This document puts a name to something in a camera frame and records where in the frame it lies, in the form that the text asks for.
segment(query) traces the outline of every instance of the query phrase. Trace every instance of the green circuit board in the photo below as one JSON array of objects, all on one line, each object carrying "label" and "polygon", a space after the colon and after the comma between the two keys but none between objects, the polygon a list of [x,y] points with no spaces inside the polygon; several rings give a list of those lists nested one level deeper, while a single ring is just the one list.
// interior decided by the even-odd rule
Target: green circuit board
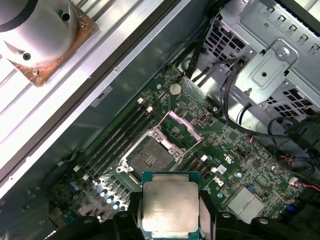
[{"label": "green circuit board", "polygon": [[[122,192],[139,191],[142,172],[196,171],[200,188],[209,192],[218,209],[230,211],[231,198],[245,187],[263,203],[259,214],[276,218],[301,190],[288,184],[292,176],[279,169],[258,143],[257,156],[249,143],[251,136],[229,127],[218,108],[177,69],[160,73],[84,151],[78,159],[81,171],[73,173],[72,181],[95,183],[95,194],[108,189],[120,206],[127,207],[128,195],[123,199]],[[173,149],[152,136],[155,129]],[[183,157],[169,153],[175,149]],[[124,168],[129,171],[119,173],[116,169],[126,154]],[[71,204],[83,201],[77,198]]]}]

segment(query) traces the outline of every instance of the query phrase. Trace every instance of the metal panel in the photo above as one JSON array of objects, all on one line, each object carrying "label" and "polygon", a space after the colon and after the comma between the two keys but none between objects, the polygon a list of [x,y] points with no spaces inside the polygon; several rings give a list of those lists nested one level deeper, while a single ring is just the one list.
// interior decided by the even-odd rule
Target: metal panel
[{"label": "metal panel", "polygon": [[[95,2],[77,1],[82,7]],[[0,59],[0,168],[162,2],[113,0],[89,7],[87,14],[96,19],[99,30],[40,88]]]},{"label": "metal panel", "polygon": [[320,40],[296,18],[279,5],[266,6],[257,0],[245,7],[234,31],[257,52],[269,49],[275,40],[284,42],[296,52],[298,58],[288,69],[286,78],[290,81],[292,75],[298,76],[300,83],[297,87],[307,85],[309,88],[304,94],[320,105],[320,82],[317,80]]},{"label": "metal panel", "polygon": [[[1,195],[8,192],[1,200],[13,202],[15,207],[20,209],[26,201],[25,193],[39,187],[42,189],[41,182],[55,163],[70,151],[86,148],[157,74],[164,63],[164,56],[172,45],[193,37],[203,21],[203,12],[208,1],[199,4],[197,0],[183,0],[166,17],[159,20],[156,27],[119,63],[118,71],[109,74],[59,128],[29,156],[25,164],[14,174],[13,180],[3,185],[0,189]],[[112,91],[98,104],[92,104],[96,103],[95,100],[108,86],[112,87]],[[21,201],[15,202],[17,196]],[[0,222],[5,219],[6,216],[0,214]]]}]

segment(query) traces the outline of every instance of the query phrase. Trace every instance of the mounting hole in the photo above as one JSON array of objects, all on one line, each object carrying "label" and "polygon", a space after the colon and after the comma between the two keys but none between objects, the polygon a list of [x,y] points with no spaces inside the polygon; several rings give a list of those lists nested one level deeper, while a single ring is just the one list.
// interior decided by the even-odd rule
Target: mounting hole
[{"label": "mounting hole", "polygon": [[23,54],[22,57],[23,57],[23,60],[29,61],[31,59],[31,54],[26,52],[26,53]]},{"label": "mounting hole", "polygon": [[84,224],[92,223],[92,219],[86,219],[86,220],[83,221],[83,223],[84,223]]},{"label": "mounting hole", "polygon": [[68,22],[70,20],[70,14],[69,13],[62,14],[61,19],[64,22]]}]

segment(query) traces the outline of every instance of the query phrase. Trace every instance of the black cable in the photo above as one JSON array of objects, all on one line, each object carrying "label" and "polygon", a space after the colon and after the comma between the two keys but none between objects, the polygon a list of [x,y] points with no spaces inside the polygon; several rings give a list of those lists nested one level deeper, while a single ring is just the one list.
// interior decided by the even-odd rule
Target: black cable
[{"label": "black cable", "polygon": [[225,116],[226,121],[229,123],[229,125],[232,128],[238,129],[242,133],[247,133],[247,134],[251,134],[251,135],[254,135],[254,136],[259,136],[259,137],[262,137],[262,138],[281,138],[281,139],[290,138],[289,136],[286,136],[286,135],[269,135],[269,134],[265,134],[265,133],[261,133],[261,132],[252,131],[252,130],[246,129],[246,128],[238,125],[236,122],[234,122],[232,119],[230,119],[229,113],[228,113],[228,111],[229,111],[230,89],[231,89],[232,84],[237,79],[238,71],[241,69],[242,65],[243,64],[240,61],[238,61],[233,66],[230,76],[225,81],[226,84],[225,84],[225,91],[223,93],[222,106],[223,106],[223,110],[224,110],[223,112],[224,112],[224,116]]},{"label": "black cable", "polygon": [[191,53],[191,51],[196,47],[197,42],[191,42],[172,62],[172,65],[178,67],[182,61]]},{"label": "black cable", "polygon": [[181,45],[181,44],[197,43],[197,42],[202,42],[202,41],[204,41],[203,38],[197,38],[197,39],[193,39],[193,40],[179,41],[179,42],[175,43],[174,45],[172,45],[172,47],[171,47],[171,48],[169,49],[169,51],[165,54],[165,57],[164,57],[164,59],[163,59],[163,65],[162,65],[162,67],[161,67],[161,68],[162,68],[162,73],[165,74],[165,72],[166,72],[165,67],[166,67],[166,65],[167,65],[167,63],[168,63],[168,59],[169,59],[170,56],[171,56],[171,52],[172,52],[177,46],[179,46],[179,45]]},{"label": "black cable", "polygon": [[[196,76],[194,79],[192,79],[192,82],[196,82],[198,81],[200,78],[202,78],[203,76],[205,75],[208,75],[210,76],[213,72],[214,72],[214,67],[217,66],[217,65],[221,65],[221,64],[233,64],[235,63],[236,61],[238,61],[239,58],[233,58],[233,59],[227,59],[227,60],[218,60],[218,61],[214,61],[212,62],[210,65],[208,65],[198,76]],[[201,81],[199,84],[198,84],[198,87],[202,87],[203,84],[205,84],[205,82]]]},{"label": "black cable", "polygon": [[203,24],[203,30],[200,34],[200,38],[204,38],[204,40],[202,42],[199,42],[196,46],[195,49],[193,51],[188,69],[185,71],[185,75],[191,79],[192,75],[194,74],[196,68],[197,68],[197,64],[198,64],[198,60],[200,57],[200,53],[203,47],[203,44],[205,42],[205,38],[208,34],[208,31],[210,29],[211,23],[210,23],[210,18],[206,17],[205,22]]},{"label": "black cable", "polygon": [[246,113],[246,111],[249,109],[249,108],[251,108],[253,105],[251,104],[251,103],[248,103],[247,105],[245,105],[242,109],[241,109],[241,111],[239,112],[239,114],[238,114],[238,116],[237,116],[237,118],[236,118],[236,120],[237,120],[237,122],[239,123],[239,125],[242,125],[242,119],[244,118],[244,115],[245,115],[245,113]]},{"label": "black cable", "polygon": [[[298,121],[296,121],[290,117],[285,117],[285,116],[276,117],[276,118],[272,119],[267,126],[267,132],[269,135],[273,135],[272,125],[274,124],[274,122],[276,122],[278,120],[287,120],[289,122],[292,122],[293,124],[298,124]],[[276,139],[272,137],[271,140],[273,142],[274,149],[275,150],[278,149],[279,147],[278,147],[278,143],[277,143]]]}]

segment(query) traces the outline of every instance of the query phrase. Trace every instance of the chip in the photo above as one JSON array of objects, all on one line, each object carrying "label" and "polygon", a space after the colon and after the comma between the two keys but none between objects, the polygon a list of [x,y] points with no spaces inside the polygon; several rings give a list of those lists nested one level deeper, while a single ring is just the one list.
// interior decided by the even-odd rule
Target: chip
[{"label": "chip", "polygon": [[234,133],[233,131],[229,134],[229,138],[232,141],[236,140],[237,137],[238,137],[238,135],[236,133]]},{"label": "chip", "polygon": [[262,162],[259,159],[253,161],[252,165],[257,169],[261,166]]},{"label": "chip", "polygon": [[150,138],[130,161],[130,165],[141,174],[161,171],[174,160],[175,158],[160,143]]}]

